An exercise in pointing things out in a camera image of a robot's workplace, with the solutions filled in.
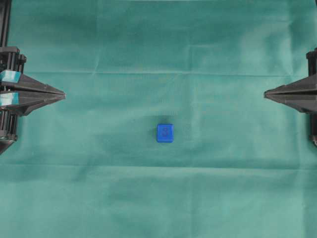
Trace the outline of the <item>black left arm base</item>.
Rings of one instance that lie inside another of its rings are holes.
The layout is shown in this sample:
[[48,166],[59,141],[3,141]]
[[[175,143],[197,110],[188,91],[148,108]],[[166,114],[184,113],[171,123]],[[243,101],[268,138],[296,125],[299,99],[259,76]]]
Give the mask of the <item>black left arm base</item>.
[[1,139],[0,140],[0,154],[5,152],[14,142],[15,140]]

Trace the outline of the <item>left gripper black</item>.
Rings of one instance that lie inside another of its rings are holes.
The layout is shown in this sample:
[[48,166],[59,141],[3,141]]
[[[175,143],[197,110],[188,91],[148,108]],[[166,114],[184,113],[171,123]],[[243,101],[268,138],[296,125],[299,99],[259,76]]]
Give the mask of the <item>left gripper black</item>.
[[0,54],[1,139],[17,138],[18,116],[27,116],[66,97],[63,91],[23,74],[25,62],[19,50]]

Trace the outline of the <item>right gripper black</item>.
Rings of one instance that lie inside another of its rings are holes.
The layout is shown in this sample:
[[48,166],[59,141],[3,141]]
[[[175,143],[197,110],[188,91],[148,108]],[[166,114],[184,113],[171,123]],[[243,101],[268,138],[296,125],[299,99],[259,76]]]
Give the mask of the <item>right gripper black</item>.
[[308,77],[264,92],[264,97],[309,115],[309,139],[317,145],[317,49],[306,54]]

